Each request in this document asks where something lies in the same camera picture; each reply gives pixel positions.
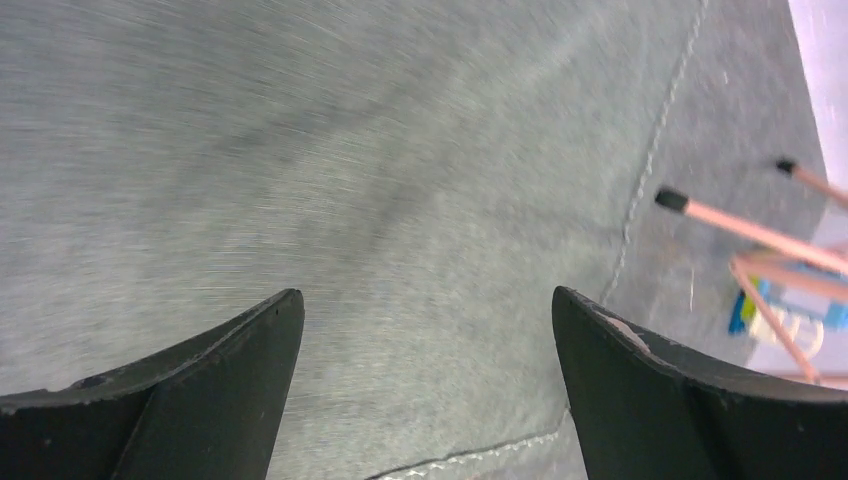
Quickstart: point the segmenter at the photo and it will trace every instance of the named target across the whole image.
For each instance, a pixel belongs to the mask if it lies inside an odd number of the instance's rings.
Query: stitching line
[[[621,276],[621,271],[624,268],[627,247],[630,245],[631,241],[630,229],[632,228],[633,222],[636,218],[636,209],[639,206],[639,203],[642,198],[645,196],[645,184],[648,182],[648,179],[653,173],[654,157],[656,156],[657,151],[659,150],[660,138],[662,137],[662,133],[665,130],[665,126],[668,122],[668,114],[671,111],[671,105],[675,101],[675,93],[677,92],[677,88],[686,75],[686,66],[688,65],[689,59],[692,57],[695,51],[695,41],[701,34],[701,24],[704,21],[704,17],[706,16],[707,7],[709,6],[709,4],[710,0],[702,0],[701,2],[701,8],[695,15],[695,20],[692,23],[692,30],[689,33],[689,38],[686,40],[686,49],[680,56],[677,71],[675,72],[674,77],[671,81],[671,86],[669,87],[668,95],[662,103],[662,107],[660,109],[660,119],[659,122],[657,122],[656,127],[654,127],[654,135],[651,139],[651,147],[648,149],[648,154],[645,159],[645,167],[642,171],[642,175],[639,177],[639,183],[636,187],[636,193],[630,202],[630,206],[627,210],[627,217],[624,220],[624,243],[621,246],[621,251],[619,253],[615,269],[613,270],[612,279],[610,280],[610,283],[607,288],[604,290],[604,293],[601,295],[601,305],[606,303],[606,300],[613,292],[613,290],[615,290],[615,287],[618,285],[618,279]],[[448,468],[451,468],[453,465],[464,465],[469,462],[482,461],[489,457],[499,457],[501,456],[501,454],[510,451],[517,452],[537,445],[544,445],[546,443],[553,442],[554,440],[559,438],[559,432],[562,430],[562,426],[565,423],[565,419],[568,418],[570,413],[571,410],[566,408],[562,418],[559,421],[559,424],[557,425],[556,431],[553,433],[537,435],[535,437],[527,438],[518,442],[510,443],[483,452],[456,455],[445,460],[438,460],[429,464],[413,467],[407,470],[406,472],[399,474],[398,476],[394,476],[394,474],[388,474],[377,478],[378,480],[406,480],[410,478],[424,478],[435,470],[446,470]]]
[[[677,66],[677,72],[675,73],[671,81],[671,86],[668,89],[668,96],[662,104],[662,108],[660,110],[660,119],[659,122],[657,122],[656,127],[654,128],[654,136],[651,139],[651,148],[648,149],[648,155],[645,159],[645,168],[642,171],[642,175],[639,177],[639,183],[636,187],[636,194],[630,202],[630,206],[627,210],[627,217],[624,220],[624,243],[621,245],[621,252],[619,253],[615,269],[613,270],[612,280],[610,280],[609,285],[607,285],[607,288],[601,295],[601,305],[606,306],[609,296],[615,290],[615,287],[618,286],[618,279],[621,276],[622,270],[624,269],[624,263],[627,257],[627,247],[630,245],[631,241],[630,229],[633,227],[633,222],[636,220],[636,209],[639,207],[642,198],[645,196],[645,184],[648,182],[648,179],[651,177],[651,174],[654,171],[654,156],[657,154],[657,150],[659,150],[660,148],[660,138],[662,137],[662,134],[665,131],[666,123],[668,122],[668,113],[671,111],[671,105],[674,103],[677,87],[680,85],[680,82],[686,75],[686,66],[695,51],[695,41],[701,34],[701,23],[703,22],[704,17],[706,16],[707,7],[709,6],[709,4],[710,0],[703,0],[701,3],[701,8],[698,11],[698,14],[695,16],[695,21],[692,24],[692,31],[690,32],[689,38],[686,41],[686,50],[684,50],[681,54],[680,63]]]
[[[562,428],[562,425],[565,423],[565,419],[568,418],[570,413],[571,410],[566,408],[565,413],[559,421],[559,424],[557,424],[556,431],[554,431],[553,433],[537,435],[535,437],[526,438],[518,442],[502,445],[500,447],[493,448],[491,450],[486,450],[483,452],[456,455],[445,460],[438,460],[429,464],[414,467],[410,470],[407,470],[400,476],[395,477],[392,476],[392,474],[384,475],[378,477],[378,480],[406,480],[409,478],[424,478],[430,473],[432,473],[434,470],[447,470],[453,465],[465,465],[466,463],[485,460],[489,457],[499,457],[501,456],[501,454],[508,453],[510,451],[518,452],[537,445],[544,445],[546,443],[553,442],[554,440],[559,438],[559,432]]]

